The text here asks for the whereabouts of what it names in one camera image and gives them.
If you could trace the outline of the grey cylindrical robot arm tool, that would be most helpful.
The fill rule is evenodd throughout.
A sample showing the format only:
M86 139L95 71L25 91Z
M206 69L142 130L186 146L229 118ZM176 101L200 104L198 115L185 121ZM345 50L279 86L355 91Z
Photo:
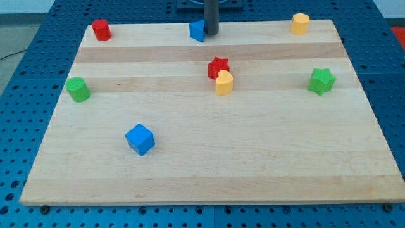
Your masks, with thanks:
M219 0L204 0L205 31L208 36L219 32Z

